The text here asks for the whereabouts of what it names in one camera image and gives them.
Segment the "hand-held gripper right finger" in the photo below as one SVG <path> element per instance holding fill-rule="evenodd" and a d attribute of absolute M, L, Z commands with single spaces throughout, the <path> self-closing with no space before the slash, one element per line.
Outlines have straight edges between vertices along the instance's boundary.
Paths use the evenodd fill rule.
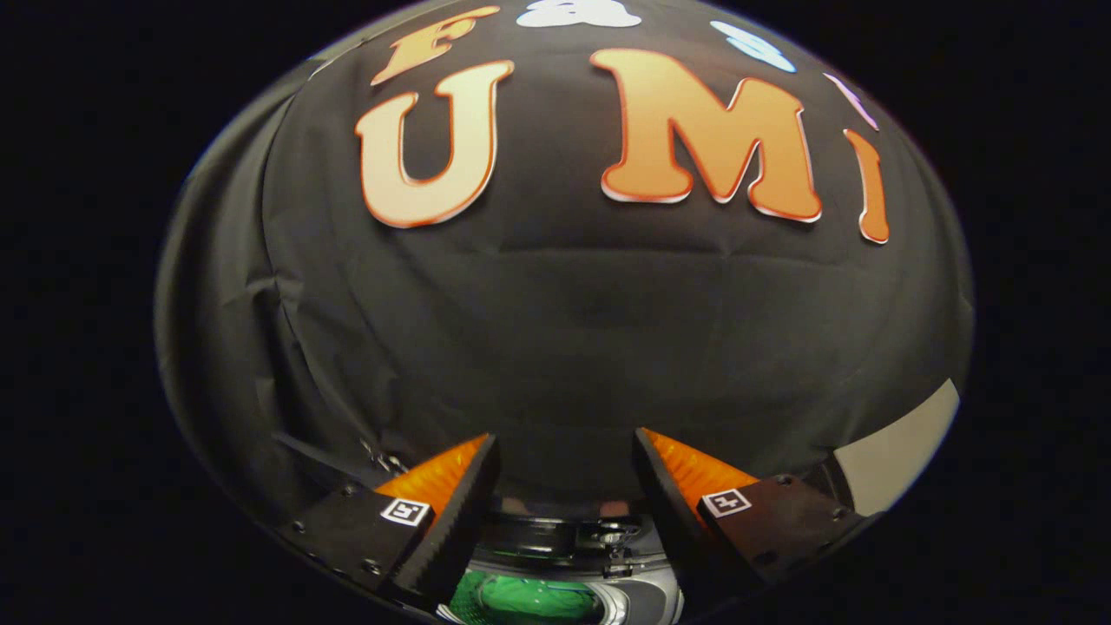
<path fill-rule="evenodd" d="M 635 430 L 632 455 L 667 558 L 692 602 L 753 596 L 869 525 L 803 478 L 755 478 L 655 431 Z"/>

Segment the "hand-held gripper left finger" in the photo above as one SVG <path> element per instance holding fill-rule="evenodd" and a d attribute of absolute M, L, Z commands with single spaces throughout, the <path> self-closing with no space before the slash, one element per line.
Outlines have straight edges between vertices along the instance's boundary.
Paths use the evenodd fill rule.
<path fill-rule="evenodd" d="M 433 612 L 456 594 L 496 490 L 496 435 L 441 452 L 369 488 L 348 482 L 288 521 L 286 545 L 376 599 Z"/>

